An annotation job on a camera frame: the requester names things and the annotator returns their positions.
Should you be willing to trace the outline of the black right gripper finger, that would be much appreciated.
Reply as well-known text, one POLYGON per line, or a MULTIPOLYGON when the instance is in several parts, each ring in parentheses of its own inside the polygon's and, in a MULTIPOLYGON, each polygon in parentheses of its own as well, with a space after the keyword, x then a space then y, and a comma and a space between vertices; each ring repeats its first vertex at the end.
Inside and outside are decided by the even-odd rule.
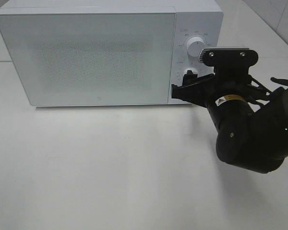
POLYGON ((171 98, 206 107, 206 88, 209 88, 213 76, 203 76, 182 86, 171 85, 171 98))
POLYGON ((209 80, 209 79, 211 79, 213 77, 214 77, 213 74, 207 74, 207 75, 198 77, 197 74, 186 73, 183 76, 182 86, 187 86, 187 85, 201 83, 201 82, 207 81, 207 80, 209 80))

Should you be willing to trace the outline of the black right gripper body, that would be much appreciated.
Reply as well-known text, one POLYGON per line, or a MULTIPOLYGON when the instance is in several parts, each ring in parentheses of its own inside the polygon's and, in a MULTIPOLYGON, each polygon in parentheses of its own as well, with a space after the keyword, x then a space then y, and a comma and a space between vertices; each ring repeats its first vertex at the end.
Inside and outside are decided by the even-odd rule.
POLYGON ((204 108, 249 108, 246 89, 251 84, 248 67, 215 67, 201 77, 201 106, 204 108))

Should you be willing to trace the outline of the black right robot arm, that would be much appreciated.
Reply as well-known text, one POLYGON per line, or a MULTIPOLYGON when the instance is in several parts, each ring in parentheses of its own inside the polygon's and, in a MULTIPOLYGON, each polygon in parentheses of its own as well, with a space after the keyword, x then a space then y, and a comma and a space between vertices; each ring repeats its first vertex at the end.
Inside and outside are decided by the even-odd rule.
POLYGON ((216 154, 227 164, 258 173, 276 170, 288 156, 288 80, 272 78, 270 91, 247 68, 188 72, 171 96, 208 110, 217 130, 216 154))

